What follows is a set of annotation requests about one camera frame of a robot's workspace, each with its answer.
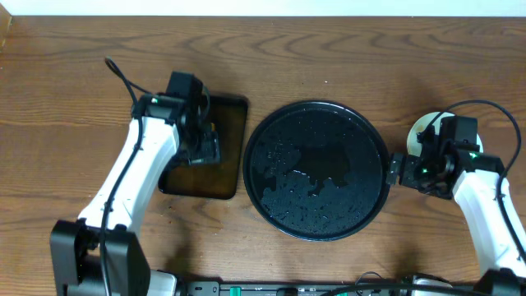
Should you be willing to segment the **mint green plate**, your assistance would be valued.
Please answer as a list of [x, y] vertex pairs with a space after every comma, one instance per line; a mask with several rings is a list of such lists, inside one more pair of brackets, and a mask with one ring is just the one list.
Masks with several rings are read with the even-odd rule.
[[[409, 131], [406, 147], [409, 155], [419, 156], [422, 153], [422, 144], [418, 142], [418, 133], [421, 133], [425, 130], [428, 123], [438, 115], [438, 112], [427, 113], [420, 117], [412, 126]], [[440, 123], [442, 118], [453, 117], [453, 113], [444, 112], [434, 123], [433, 127], [435, 128], [435, 134], [438, 135], [440, 131]]]

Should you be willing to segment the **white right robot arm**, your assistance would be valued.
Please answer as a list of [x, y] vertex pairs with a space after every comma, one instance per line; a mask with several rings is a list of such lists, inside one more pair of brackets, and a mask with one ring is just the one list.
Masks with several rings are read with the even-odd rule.
[[505, 166], [485, 153], [475, 118], [428, 113], [412, 126], [407, 154], [390, 160], [387, 182], [454, 201], [466, 219], [481, 279], [475, 291], [525, 293], [525, 231], [510, 199]]

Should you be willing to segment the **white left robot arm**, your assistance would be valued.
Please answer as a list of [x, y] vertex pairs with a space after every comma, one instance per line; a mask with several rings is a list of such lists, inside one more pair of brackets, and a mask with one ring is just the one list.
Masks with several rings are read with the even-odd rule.
[[174, 295], [178, 279], [153, 271], [139, 243], [145, 210], [169, 165], [215, 164], [219, 139], [208, 120], [210, 93], [173, 72], [164, 93], [133, 104], [125, 144], [104, 184], [76, 221], [50, 235], [59, 295]]

